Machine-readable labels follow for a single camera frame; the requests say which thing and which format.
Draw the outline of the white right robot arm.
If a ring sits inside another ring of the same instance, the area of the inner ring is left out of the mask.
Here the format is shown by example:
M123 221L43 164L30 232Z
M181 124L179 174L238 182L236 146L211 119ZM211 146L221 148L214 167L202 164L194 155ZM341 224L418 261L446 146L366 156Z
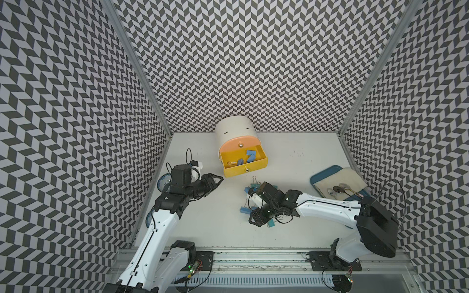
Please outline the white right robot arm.
M267 182L247 191L248 204L254 203L249 223L262 227L279 217L315 217L339 223L351 233L334 239L327 262L332 267L346 266L365 255L385 258L396 255L399 222L377 200L325 199L300 190L282 192Z

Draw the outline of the yellow drawer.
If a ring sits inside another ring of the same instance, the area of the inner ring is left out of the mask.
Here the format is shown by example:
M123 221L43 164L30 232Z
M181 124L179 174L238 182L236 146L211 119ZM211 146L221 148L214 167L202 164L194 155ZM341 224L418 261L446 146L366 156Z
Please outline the yellow drawer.
M256 151L256 160L254 162L247 163L247 159L249 158L249 156L246 155L247 150ZM220 156L224 167L224 176L227 178L266 168L268 164L268 158L262 145L239 149L232 152L220 153ZM230 166L227 164L228 161L237 161L239 159L243 159L245 162L241 166Z

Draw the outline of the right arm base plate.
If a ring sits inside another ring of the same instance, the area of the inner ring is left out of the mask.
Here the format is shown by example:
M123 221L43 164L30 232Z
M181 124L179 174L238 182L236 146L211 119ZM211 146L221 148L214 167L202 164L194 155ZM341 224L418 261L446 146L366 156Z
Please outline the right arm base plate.
M362 265L359 260L351 263L345 262L338 257L330 258L328 251L309 251L307 260L311 264L311 268L315 272L322 271L342 271L342 272L361 272Z

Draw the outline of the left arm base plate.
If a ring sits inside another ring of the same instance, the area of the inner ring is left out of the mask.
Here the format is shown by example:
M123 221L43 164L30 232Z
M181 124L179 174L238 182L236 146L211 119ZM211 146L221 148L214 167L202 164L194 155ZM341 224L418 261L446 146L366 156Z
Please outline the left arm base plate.
M197 251L195 258L190 260L188 265L182 269L183 272L209 272L213 268L214 252Z

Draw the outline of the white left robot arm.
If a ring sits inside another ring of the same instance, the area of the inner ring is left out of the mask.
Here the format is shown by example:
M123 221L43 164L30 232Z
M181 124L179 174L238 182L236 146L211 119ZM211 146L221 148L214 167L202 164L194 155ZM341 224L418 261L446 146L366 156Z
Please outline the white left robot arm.
M158 181L161 195L148 215L148 228L127 268L105 293L164 293L179 272L196 261L195 244L176 241L163 258L167 241L193 201L207 197L224 178L202 173L202 164L191 161L171 169Z

